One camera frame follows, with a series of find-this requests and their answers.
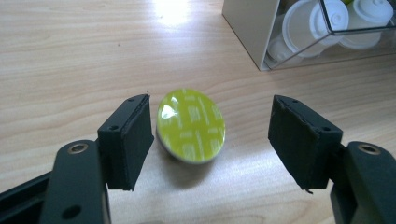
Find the clear plastic box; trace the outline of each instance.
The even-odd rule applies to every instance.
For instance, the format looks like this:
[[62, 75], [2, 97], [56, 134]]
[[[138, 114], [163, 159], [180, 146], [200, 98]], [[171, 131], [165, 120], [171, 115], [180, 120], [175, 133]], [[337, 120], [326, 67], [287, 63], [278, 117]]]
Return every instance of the clear plastic box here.
[[394, 54], [395, 8], [395, 0], [281, 0], [264, 63], [277, 69]]

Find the white plastic cup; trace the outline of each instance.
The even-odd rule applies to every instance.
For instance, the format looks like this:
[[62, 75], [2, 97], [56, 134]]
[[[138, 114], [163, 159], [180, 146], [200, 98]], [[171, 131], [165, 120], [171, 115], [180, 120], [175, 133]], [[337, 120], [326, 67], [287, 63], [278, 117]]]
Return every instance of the white plastic cup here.
[[[324, 3], [332, 29], [345, 30], [349, 22], [345, 4], [341, 0], [325, 0]], [[342, 39], [341, 36], [327, 36], [329, 32], [320, 4], [316, 0], [296, 2], [283, 20], [282, 33], [285, 43], [294, 53], [305, 49], [299, 54], [301, 57], [315, 57]]]
[[267, 53], [277, 62], [284, 64], [298, 64], [303, 60], [303, 57], [299, 55], [293, 56], [293, 51], [291, 51], [285, 43], [282, 35], [278, 35], [276, 38], [271, 39], [268, 44]]
[[284, 62], [284, 64], [297, 64], [300, 63], [303, 58], [295, 55], [293, 58], [290, 59], [290, 57], [293, 56], [294, 53], [293, 51], [291, 51], [291, 49], [289, 49], [289, 47], [285, 43], [285, 40], [283, 39], [282, 24], [284, 18], [285, 14], [279, 15], [275, 18], [270, 42], [268, 43], [267, 47], [267, 53], [277, 63], [282, 63], [287, 60], [286, 62]]
[[[348, 29], [386, 26], [393, 16], [393, 7], [386, 0], [355, 0], [348, 4]], [[368, 49], [381, 39], [381, 33], [345, 35], [340, 44], [349, 49]]]

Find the white lid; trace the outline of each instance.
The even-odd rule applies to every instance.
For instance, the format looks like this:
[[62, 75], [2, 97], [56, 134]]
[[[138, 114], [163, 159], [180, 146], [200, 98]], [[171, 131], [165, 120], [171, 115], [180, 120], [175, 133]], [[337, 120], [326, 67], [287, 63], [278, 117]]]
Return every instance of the white lid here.
[[353, 7], [362, 19], [385, 26], [393, 16], [393, 7], [386, 0], [355, 0]]
[[[325, 0], [324, 3], [331, 28], [334, 31], [346, 30], [349, 23], [349, 14], [346, 5], [340, 0]], [[309, 25], [316, 39], [320, 39], [330, 32], [319, 4], [313, 9]], [[329, 36], [323, 39], [321, 43], [330, 46], [338, 43], [341, 38], [341, 36]]]

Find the light wood surface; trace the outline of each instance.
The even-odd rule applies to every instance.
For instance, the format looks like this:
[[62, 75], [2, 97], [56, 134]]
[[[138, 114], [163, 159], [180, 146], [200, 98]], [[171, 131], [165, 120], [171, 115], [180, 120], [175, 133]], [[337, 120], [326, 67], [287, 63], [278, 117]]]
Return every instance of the light wood surface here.
[[330, 189], [300, 190], [267, 140], [274, 94], [297, 98], [396, 156], [396, 55], [260, 72], [221, 0], [0, 1], [0, 191], [49, 171], [57, 150], [130, 96], [194, 88], [226, 141], [206, 166], [154, 141], [134, 192], [111, 190], [113, 223], [334, 223]]

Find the screw hole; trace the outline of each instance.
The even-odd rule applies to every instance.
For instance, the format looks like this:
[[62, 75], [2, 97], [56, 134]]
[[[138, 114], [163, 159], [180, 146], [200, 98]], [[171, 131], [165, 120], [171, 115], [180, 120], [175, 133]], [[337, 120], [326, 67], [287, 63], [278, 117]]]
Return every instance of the screw hole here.
[[88, 148], [88, 145], [85, 143], [77, 143], [71, 146], [69, 149], [67, 149], [67, 152], [69, 154], [77, 154], [80, 152], [85, 151]]
[[63, 219], [72, 219], [76, 216], [78, 216], [78, 214], [81, 213], [81, 207], [79, 205], [73, 205], [70, 206], [66, 209], [64, 209], [64, 211], [62, 212], [62, 218]]
[[359, 145], [358, 149], [361, 151], [371, 154], [371, 155], [379, 155], [381, 151], [377, 147], [369, 146], [369, 145]]
[[117, 125], [113, 125], [113, 126], [108, 127], [108, 129], [110, 131], [116, 131], [118, 128], [119, 128], [119, 126], [117, 126]]

